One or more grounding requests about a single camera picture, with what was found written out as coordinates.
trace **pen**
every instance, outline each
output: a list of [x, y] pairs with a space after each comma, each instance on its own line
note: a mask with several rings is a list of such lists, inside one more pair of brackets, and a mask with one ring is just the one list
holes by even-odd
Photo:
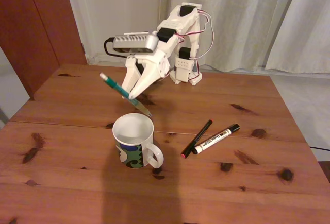
[[193, 150], [193, 154], [198, 154], [204, 151], [205, 149], [211, 147], [212, 145], [216, 144], [218, 141], [221, 141], [222, 139], [226, 138], [227, 136], [233, 134], [234, 132], [238, 131], [240, 129], [238, 124], [234, 124], [230, 126], [228, 129], [221, 131], [217, 134], [215, 134], [210, 139], [206, 140], [205, 142], [199, 144], [196, 146]]
[[129, 93], [127, 93], [121, 86], [119, 86], [114, 80], [112, 80], [107, 75], [100, 73], [100, 77], [108, 84], [110, 87], [115, 89], [118, 93], [120, 93], [125, 99], [127, 99], [130, 103], [132, 103], [136, 108], [138, 108], [143, 114], [151, 117], [150, 111], [137, 99], [129, 99]]
[[181, 157], [187, 158], [190, 152], [193, 150], [194, 146], [198, 142], [198, 140], [202, 137], [202, 135], [207, 131], [207, 129], [211, 126], [213, 120], [209, 120], [206, 125], [200, 130], [200, 132], [195, 136], [195, 138], [188, 144], [188, 146], [182, 151]]

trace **black marker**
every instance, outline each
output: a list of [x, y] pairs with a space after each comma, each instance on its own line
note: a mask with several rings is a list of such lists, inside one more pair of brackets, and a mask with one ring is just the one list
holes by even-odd
[[188, 144], [188, 146], [182, 151], [181, 157], [187, 158], [190, 152], [194, 149], [194, 146], [199, 141], [199, 139], [202, 137], [202, 135], [207, 131], [208, 127], [211, 126], [213, 123], [213, 120], [209, 120], [206, 125], [201, 129], [201, 131], [195, 136], [195, 138], [191, 141], [191, 143]]
[[216, 144], [218, 141], [221, 141], [222, 139], [226, 138], [227, 136], [233, 134], [234, 132], [238, 131], [240, 129], [238, 124], [234, 124], [230, 126], [228, 129], [219, 132], [218, 134], [215, 134], [213, 137], [210, 139], [206, 140], [205, 142], [199, 144], [196, 146], [193, 150], [193, 154], [198, 154], [205, 149], [211, 147], [212, 145]]

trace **pencil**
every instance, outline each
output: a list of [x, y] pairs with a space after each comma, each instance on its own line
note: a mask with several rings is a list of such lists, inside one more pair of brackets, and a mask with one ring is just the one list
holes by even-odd
[[137, 99], [129, 99], [129, 93], [127, 93], [121, 86], [119, 86], [114, 80], [112, 80], [110, 77], [105, 75], [104, 73], [100, 73], [100, 77], [104, 80], [106, 84], [108, 84], [110, 87], [115, 89], [118, 93], [120, 93], [125, 99], [127, 99], [131, 104], [133, 104], [137, 109], [139, 109], [143, 114], [147, 115], [148, 117], [151, 117], [150, 111], [145, 107], [140, 101]]

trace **white mug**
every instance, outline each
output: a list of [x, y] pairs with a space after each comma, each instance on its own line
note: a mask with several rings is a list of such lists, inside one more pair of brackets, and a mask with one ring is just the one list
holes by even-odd
[[140, 113], [121, 116], [113, 124], [112, 133], [120, 161], [126, 166], [141, 168], [150, 164], [160, 168], [163, 164], [163, 153], [154, 145], [154, 124], [147, 116]]

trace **door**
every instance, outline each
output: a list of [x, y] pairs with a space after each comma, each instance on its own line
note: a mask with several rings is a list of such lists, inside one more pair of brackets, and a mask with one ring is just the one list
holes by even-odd
[[0, 47], [30, 97], [62, 64], [86, 64], [69, 0], [0, 0]]

